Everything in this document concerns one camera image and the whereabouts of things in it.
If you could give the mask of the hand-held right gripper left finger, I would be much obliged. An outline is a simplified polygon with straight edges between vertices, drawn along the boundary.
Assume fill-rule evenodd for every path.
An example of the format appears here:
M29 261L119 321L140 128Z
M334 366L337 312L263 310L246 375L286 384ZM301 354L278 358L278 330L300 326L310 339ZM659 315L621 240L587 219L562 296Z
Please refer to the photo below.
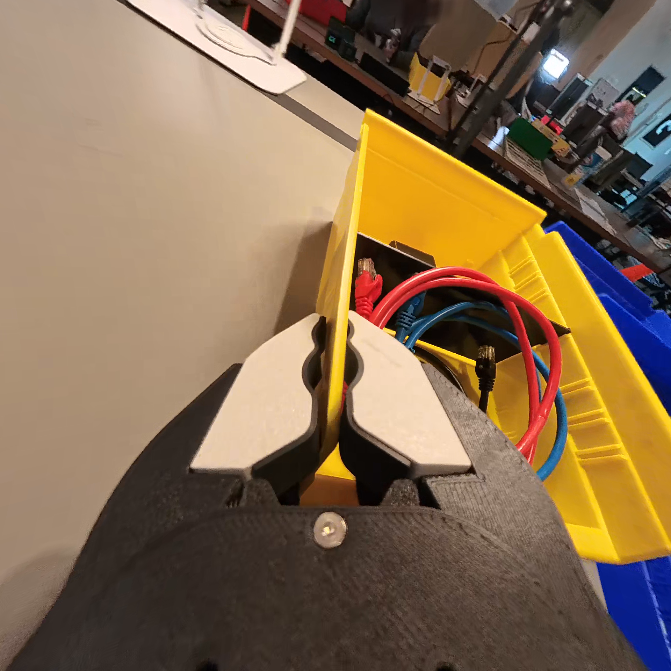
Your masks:
M318 388L326 319L316 313L273 336L240 365L190 470L263 479L295 490L319 464Z

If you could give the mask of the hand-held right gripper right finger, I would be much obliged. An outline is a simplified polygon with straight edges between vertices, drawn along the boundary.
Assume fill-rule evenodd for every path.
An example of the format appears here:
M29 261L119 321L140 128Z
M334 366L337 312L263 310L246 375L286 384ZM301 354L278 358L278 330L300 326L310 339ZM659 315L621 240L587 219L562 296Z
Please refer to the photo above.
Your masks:
M462 475L469 458L422 363L391 335L348 314L340 456L373 496L393 482Z

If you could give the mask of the black network switch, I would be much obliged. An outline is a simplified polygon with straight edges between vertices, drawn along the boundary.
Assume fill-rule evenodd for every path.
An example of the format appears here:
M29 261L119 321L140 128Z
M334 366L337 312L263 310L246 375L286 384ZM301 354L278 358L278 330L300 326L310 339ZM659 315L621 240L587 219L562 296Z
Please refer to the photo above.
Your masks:
M358 276L358 261L369 258L373 261L374 270L382 276L382 292L384 297L400 283L417 273L435 267L432 256L412 247L393 241L391 245L358 233L354 252L354 268L352 285ZM441 287L429 291L425 295L424 307L420 315L430 316L448 306L458 303L491 303L498 308L503 304L499 298L479 290ZM501 336L462 322L441 322L424 333L420 340L425 344L436 346L454 354L474 360L479 346L491 345L495 348L496 361L508 359L519 351Z

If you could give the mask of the yellow plastic bin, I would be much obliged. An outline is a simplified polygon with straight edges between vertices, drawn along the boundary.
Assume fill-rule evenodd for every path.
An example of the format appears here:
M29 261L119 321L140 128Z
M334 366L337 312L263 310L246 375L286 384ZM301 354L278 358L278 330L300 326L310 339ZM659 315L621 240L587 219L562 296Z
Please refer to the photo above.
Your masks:
M564 455L545 485L578 554L628 564L670 555L670 416L542 210L373 112L334 215L316 312L326 318L325 440L337 445L357 234L486 274L568 327Z

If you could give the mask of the blue plastic bin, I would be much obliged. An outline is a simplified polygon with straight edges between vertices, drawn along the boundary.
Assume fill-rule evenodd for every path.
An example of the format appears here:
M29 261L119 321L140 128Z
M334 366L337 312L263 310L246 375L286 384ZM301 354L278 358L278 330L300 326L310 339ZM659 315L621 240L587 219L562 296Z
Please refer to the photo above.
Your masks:
M667 413L670 317L566 223L550 225L574 256ZM649 670L670 669L670 556L598 565L608 612Z

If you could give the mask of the green plastic bin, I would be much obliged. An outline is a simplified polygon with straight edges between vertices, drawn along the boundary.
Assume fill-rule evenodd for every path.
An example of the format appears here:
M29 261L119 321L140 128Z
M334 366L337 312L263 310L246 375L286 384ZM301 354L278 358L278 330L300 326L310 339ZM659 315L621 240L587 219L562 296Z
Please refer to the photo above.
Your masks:
M531 122L518 116L508 127L506 140L513 142L532 158L543 162L551 153L554 140Z

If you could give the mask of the small yellow bin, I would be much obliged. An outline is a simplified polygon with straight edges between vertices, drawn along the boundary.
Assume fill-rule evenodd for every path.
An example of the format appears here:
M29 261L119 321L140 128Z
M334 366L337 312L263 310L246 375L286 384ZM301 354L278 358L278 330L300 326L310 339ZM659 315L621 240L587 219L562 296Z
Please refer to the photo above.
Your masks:
M451 66L434 56L426 59L418 52L409 67L409 96L425 107L437 107L451 88Z

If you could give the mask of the black metal pole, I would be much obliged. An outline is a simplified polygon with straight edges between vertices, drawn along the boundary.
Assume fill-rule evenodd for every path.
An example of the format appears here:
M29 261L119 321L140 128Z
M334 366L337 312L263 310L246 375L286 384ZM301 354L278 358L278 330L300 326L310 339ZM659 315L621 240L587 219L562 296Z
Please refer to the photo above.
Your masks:
M572 13L573 1L539 1L491 71L489 78L445 138L443 150L462 159L499 104L541 52L543 42Z

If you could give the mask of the red plastic bin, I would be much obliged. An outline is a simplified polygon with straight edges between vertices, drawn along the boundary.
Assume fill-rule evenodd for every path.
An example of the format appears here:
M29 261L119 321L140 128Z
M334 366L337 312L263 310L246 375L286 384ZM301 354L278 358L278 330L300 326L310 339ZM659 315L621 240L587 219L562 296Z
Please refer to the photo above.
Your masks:
M299 13L304 17L327 26L331 18L345 22L348 5L343 1L301 1Z

